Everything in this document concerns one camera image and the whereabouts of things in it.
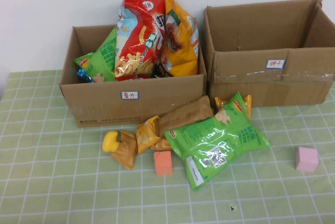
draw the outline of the red snack bag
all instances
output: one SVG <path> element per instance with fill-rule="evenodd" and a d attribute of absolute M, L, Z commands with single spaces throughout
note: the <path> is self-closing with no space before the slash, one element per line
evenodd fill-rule
<path fill-rule="evenodd" d="M 117 23 L 115 79 L 149 77 L 164 40 L 164 0 L 123 0 Z"/>

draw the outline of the wooden block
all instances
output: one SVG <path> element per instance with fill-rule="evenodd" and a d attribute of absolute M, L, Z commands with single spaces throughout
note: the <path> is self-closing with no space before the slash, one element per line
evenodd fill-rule
<path fill-rule="evenodd" d="M 318 151 L 314 148 L 299 147 L 295 154 L 297 170 L 313 172 L 319 164 Z"/>
<path fill-rule="evenodd" d="M 171 152 L 155 152 L 153 154 L 155 159 L 156 175 L 172 174 L 172 159 Z"/>

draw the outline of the brown snack packet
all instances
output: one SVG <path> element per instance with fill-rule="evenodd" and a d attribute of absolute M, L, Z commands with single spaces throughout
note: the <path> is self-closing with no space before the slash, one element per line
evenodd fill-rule
<path fill-rule="evenodd" d="M 193 102 L 173 110 L 158 118 L 155 122 L 156 133 L 161 138 L 151 147 L 155 151 L 173 151 L 164 132 L 181 126 L 187 126 L 214 116 L 208 96 L 203 96 Z"/>
<path fill-rule="evenodd" d="M 136 153 L 136 136 L 127 131 L 121 130 L 121 143 L 116 152 L 112 153 L 111 156 L 126 169 L 131 170 L 134 167 Z"/>

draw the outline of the chip bag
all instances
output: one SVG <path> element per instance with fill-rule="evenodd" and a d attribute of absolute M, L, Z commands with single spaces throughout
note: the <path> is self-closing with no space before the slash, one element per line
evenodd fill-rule
<path fill-rule="evenodd" d="M 130 132 L 121 130 L 121 143 L 117 150 L 111 154 L 126 169 L 132 170 L 137 153 L 136 136 Z"/>
<path fill-rule="evenodd" d="M 164 132 L 181 126 L 203 121 L 213 116 L 208 96 L 203 96 L 176 110 L 173 110 L 156 120 L 156 134 L 160 137 L 150 149 L 155 151 L 172 151 Z"/>
<path fill-rule="evenodd" d="M 217 110 L 221 109 L 223 107 L 223 105 L 225 105 L 228 102 L 227 100 L 221 100 L 218 97 L 215 97 L 214 99 L 215 99 L 215 104 L 216 104 L 216 109 Z M 252 101 L 251 95 L 248 95 L 248 96 L 244 97 L 243 101 L 244 101 L 244 104 L 247 108 L 247 117 L 249 119 L 251 119 L 251 101 Z"/>
<path fill-rule="evenodd" d="M 149 118 L 146 122 L 137 126 L 136 138 L 139 155 L 147 148 L 156 144 L 156 142 L 160 139 L 160 137 L 157 136 L 155 126 L 156 119 L 158 118 L 158 116 Z"/>
<path fill-rule="evenodd" d="M 199 32 L 196 20 L 174 0 L 165 0 L 165 15 L 166 39 L 159 63 L 166 71 L 164 75 L 198 74 Z"/>
<path fill-rule="evenodd" d="M 192 125 L 166 131 L 165 137 L 185 162 L 186 174 L 197 190 L 242 153 L 271 146 L 245 115 L 239 93 L 215 116 Z"/>
<path fill-rule="evenodd" d="M 95 83 L 115 81 L 116 32 L 115 27 L 96 52 L 74 59 L 74 62 L 83 68 Z"/>
<path fill-rule="evenodd" d="M 117 28 L 115 78 L 149 77 L 165 35 L 164 0 L 123 0 Z"/>

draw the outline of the gold snack bag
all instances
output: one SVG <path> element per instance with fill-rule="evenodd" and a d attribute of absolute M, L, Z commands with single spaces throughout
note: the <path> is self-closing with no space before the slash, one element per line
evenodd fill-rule
<path fill-rule="evenodd" d="M 136 128 L 136 138 L 138 146 L 138 154 L 140 155 L 147 148 L 156 144 L 160 137 L 156 134 L 155 121 L 158 116 L 149 118 L 146 122 L 140 124 Z"/>
<path fill-rule="evenodd" d="M 151 147 L 151 150 L 172 151 L 169 142 L 164 136 L 165 131 L 194 124 L 210 118 L 213 115 L 213 110 L 210 107 L 208 96 L 203 96 L 165 114 L 157 119 L 156 132 L 161 139 Z"/>
<path fill-rule="evenodd" d="M 175 0 L 165 0 L 165 34 L 159 64 L 164 75 L 198 74 L 198 24 Z"/>
<path fill-rule="evenodd" d="M 227 102 L 228 100 L 221 100 L 218 97 L 215 97 L 215 104 L 216 104 L 216 109 L 219 110 L 221 109 Z M 252 101 L 252 97 L 251 95 L 248 95 L 246 97 L 243 98 L 244 104 L 247 108 L 247 117 L 249 119 L 251 119 L 251 101 Z"/>
<path fill-rule="evenodd" d="M 136 136 L 127 131 L 121 130 L 121 143 L 116 152 L 113 152 L 111 156 L 126 169 L 131 170 L 134 167 L 136 153 Z"/>

